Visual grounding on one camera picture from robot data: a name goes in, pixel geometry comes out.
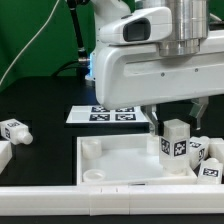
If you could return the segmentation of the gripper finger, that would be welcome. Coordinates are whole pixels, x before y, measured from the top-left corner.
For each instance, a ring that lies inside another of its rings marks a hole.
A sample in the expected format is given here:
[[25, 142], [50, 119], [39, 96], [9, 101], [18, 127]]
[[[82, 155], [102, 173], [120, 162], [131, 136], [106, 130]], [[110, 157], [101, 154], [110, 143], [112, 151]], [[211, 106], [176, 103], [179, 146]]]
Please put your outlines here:
[[152, 135], [161, 136], [163, 134], [163, 122], [159, 119], [156, 105], [142, 106], [141, 110], [149, 122], [149, 132]]
[[203, 117], [203, 114], [205, 113], [208, 104], [209, 104], [209, 98], [208, 97], [200, 97], [200, 98], [194, 98], [191, 100], [192, 102], [192, 108], [190, 110], [190, 117], [192, 120], [192, 127], [195, 130], [201, 129], [201, 118]]

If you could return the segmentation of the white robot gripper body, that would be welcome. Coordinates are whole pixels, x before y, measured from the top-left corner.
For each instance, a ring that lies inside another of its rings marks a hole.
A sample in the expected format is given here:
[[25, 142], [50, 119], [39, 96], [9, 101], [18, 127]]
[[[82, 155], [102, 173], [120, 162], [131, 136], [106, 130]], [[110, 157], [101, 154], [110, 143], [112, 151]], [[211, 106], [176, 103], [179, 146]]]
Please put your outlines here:
[[193, 56], [161, 57], [155, 44], [108, 46], [96, 62], [96, 98], [107, 109], [224, 93], [224, 31]]

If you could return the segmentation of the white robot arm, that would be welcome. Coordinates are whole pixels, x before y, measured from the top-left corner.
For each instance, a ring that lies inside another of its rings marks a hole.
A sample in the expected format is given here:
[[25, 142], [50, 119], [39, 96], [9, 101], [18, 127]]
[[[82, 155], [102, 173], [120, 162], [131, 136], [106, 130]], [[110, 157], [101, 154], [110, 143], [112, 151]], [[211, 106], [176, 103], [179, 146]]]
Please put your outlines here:
[[91, 73], [108, 109], [141, 106], [159, 131], [156, 106], [191, 99], [198, 119], [224, 93], [224, 29], [209, 28], [208, 0], [91, 0], [96, 47]]

